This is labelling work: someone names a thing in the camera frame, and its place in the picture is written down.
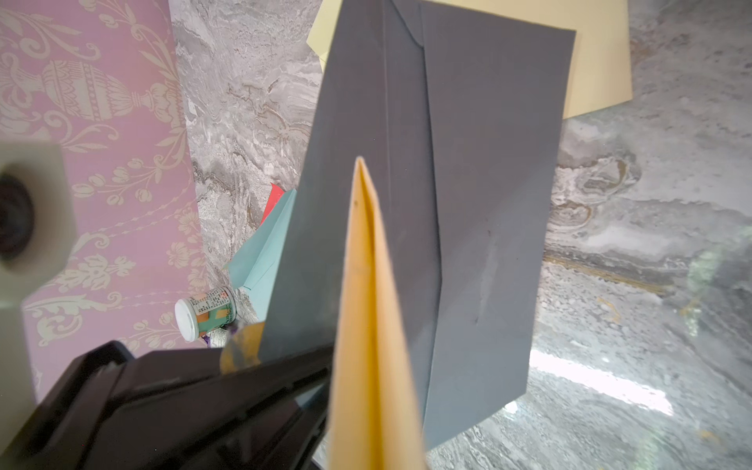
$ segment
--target damask pattern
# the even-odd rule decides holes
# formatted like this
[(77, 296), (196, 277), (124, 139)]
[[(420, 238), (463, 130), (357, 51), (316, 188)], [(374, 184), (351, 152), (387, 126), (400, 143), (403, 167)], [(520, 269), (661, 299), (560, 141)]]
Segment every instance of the damask pattern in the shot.
[(167, 0), (9, 0), (0, 137), (63, 148), (79, 239), (24, 304), (40, 396), (77, 355), (192, 347), (171, 312), (208, 288)]

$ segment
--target marble floor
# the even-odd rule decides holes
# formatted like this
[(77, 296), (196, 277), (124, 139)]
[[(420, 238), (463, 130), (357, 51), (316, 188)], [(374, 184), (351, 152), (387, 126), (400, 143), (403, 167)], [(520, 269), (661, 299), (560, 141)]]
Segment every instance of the marble floor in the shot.
[[(210, 282), (296, 185), (318, 0), (170, 0)], [(635, 98), (567, 120), (527, 394), (440, 468), (752, 468), (752, 2), (630, 0)]]

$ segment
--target light blue envelope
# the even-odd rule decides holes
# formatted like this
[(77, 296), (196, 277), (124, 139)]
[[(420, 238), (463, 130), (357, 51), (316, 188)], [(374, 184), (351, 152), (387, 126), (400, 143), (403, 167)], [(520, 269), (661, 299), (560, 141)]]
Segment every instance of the light blue envelope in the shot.
[(296, 194), (295, 190), (284, 193), (256, 233), (227, 263), (230, 284), (245, 290), (259, 321), (266, 320)]

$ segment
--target white bottle cap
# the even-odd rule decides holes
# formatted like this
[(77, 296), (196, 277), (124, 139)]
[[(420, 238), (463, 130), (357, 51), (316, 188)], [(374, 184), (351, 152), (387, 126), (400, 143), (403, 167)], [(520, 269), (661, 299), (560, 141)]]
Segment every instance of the white bottle cap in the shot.
[(175, 303), (175, 321), (186, 341), (199, 339), (199, 321), (196, 319), (193, 306), (186, 299), (180, 299)]

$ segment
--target camera lens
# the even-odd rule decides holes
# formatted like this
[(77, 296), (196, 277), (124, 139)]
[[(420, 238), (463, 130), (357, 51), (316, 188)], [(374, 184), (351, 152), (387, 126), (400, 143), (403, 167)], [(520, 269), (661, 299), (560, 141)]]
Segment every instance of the camera lens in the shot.
[(29, 191), (16, 177), (0, 175), (0, 259), (20, 255), (34, 232), (34, 205)]

